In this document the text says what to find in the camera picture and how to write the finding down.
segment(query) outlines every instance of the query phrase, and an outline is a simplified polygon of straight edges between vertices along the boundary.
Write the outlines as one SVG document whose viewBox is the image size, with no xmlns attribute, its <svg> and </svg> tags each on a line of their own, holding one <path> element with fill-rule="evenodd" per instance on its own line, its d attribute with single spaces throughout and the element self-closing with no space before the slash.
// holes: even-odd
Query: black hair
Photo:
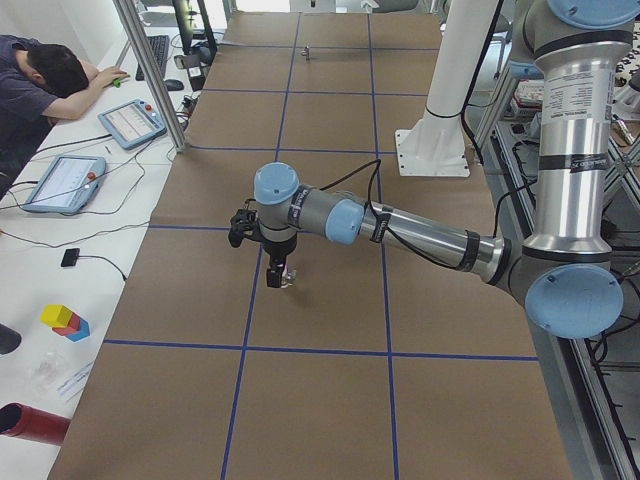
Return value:
<svg viewBox="0 0 640 480">
<path fill-rule="evenodd" d="M 74 53 L 64 45 L 42 44 L 27 51 L 27 63 L 43 76 L 45 88 L 67 98 L 89 86 L 89 79 Z"/>
</svg>

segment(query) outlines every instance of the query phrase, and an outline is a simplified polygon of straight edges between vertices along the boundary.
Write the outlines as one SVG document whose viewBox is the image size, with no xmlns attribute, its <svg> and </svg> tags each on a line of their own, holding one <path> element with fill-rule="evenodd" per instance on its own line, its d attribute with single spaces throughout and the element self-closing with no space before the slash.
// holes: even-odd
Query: white table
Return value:
<svg viewBox="0 0 640 480">
<path fill-rule="evenodd" d="M 176 29 L 150 29 L 149 35 L 168 33 Z M 100 63 L 105 68 L 115 63 L 126 43 L 120 37 Z M 189 81 L 184 71 L 175 67 L 171 57 L 180 53 L 173 49 L 165 78 L 180 79 L 185 90 L 170 92 L 176 109 L 185 95 L 190 95 Z M 122 68 L 133 77 L 137 61 L 129 49 Z M 98 102 L 74 122 L 58 124 L 43 143 L 43 147 L 104 135 L 105 129 L 97 114 L 134 98 L 152 105 L 153 98 L 145 82 L 133 78 L 120 88 L 109 87 Z M 74 152 L 79 155 L 103 156 L 107 170 L 122 165 L 107 175 L 95 197 L 84 210 L 111 212 L 121 204 L 131 186 L 141 176 L 142 169 L 127 161 L 141 147 L 125 151 L 113 139 L 94 141 L 78 146 L 47 150 L 25 167 L 17 182 L 38 180 L 56 154 Z M 138 157 L 146 170 L 140 183 L 122 208 L 111 215 L 83 214 L 64 217 L 55 214 L 32 214 L 18 208 L 0 210 L 0 229 L 20 237 L 52 245 L 90 236 L 99 231 L 115 230 L 125 225 L 144 224 L 149 220 L 174 155 L 167 135 L 156 139 Z M 19 201 L 25 201 L 30 186 L 13 189 Z M 0 202 L 0 208 L 13 204 L 10 195 Z M 128 274 L 146 231 L 146 226 L 128 228 L 90 240 L 73 243 L 80 255 L 104 256 Z M 96 357 L 124 281 L 118 271 L 104 260 L 79 259 L 75 267 L 63 269 L 60 261 L 68 247 L 34 246 L 0 235 L 0 265 L 4 277 L 0 290 L 2 316 L 0 323 L 18 331 L 22 343 L 14 352 L 0 355 L 0 406 L 20 402 L 66 417 L 72 417 L 80 394 L 68 401 L 56 388 L 73 373 Z M 91 326 L 90 337 L 73 343 L 53 333 L 40 323 L 42 309 L 47 304 L 63 304 L 86 319 Z M 6 480 L 42 480 L 47 477 L 59 447 L 0 436 L 0 478 Z"/>
</svg>

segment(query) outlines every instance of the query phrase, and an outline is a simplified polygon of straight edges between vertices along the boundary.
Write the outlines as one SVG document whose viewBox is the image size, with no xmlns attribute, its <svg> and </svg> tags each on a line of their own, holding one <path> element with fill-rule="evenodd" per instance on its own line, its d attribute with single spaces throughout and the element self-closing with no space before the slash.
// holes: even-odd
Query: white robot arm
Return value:
<svg viewBox="0 0 640 480">
<path fill-rule="evenodd" d="M 350 244 L 358 235 L 473 272 L 511 294 L 540 327 L 586 338 L 618 318 L 623 294 L 600 237 L 615 65 L 632 43 L 635 0 L 520 0 L 512 57 L 545 75 L 533 234 L 522 245 L 481 237 L 344 193 L 301 184 L 288 165 L 255 177 L 256 210 L 238 211 L 230 242 L 259 241 L 280 287 L 297 232 Z"/>
</svg>

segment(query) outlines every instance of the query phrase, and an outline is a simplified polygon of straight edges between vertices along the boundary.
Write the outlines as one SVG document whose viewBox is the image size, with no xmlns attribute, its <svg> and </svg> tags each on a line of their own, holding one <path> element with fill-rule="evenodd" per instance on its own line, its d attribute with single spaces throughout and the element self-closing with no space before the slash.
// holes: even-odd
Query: red cylinder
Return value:
<svg viewBox="0 0 640 480">
<path fill-rule="evenodd" d="M 0 409 L 0 434 L 62 445 L 71 420 L 37 408 L 10 403 Z"/>
</svg>

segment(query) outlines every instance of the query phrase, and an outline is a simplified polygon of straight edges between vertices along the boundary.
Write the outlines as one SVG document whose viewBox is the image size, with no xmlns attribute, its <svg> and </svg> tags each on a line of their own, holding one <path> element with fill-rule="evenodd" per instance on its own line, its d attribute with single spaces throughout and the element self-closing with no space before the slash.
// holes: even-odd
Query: toy block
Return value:
<svg viewBox="0 0 640 480">
<path fill-rule="evenodd" d="M 78 333 L 72 333 L 71 335 L 66 335 L 65 338 L 71 340 L 72 342 L 77 342 L 78 340 L 82 340 L 83 338 L 88 337 L 90 333 L 91 331 L 89 329 L 89 324 L 87 323 L 86 320 L 83 320 L 81 318 L 80 330 L 78 330 Z"/>
<path fill-rule="evenodd" d="M 64 305 L 47 305 L 40 315 L 40 321 L 51 328 L 64 328 L 69 325 L 73 312 Z"/>
<path fill-rule="evenodd" d="M 69 325 L 62 328 L 52 328 L 52 330 L 58 335 L 62 335 L 66 337 L 67 335 L 73 335 L 74 333 L 78 333 L 80 331 L 80 322 L 82 319 L 76 315 L 75 313 L 71 315 L 71 320 L 69 320 Z"/>
</svg>

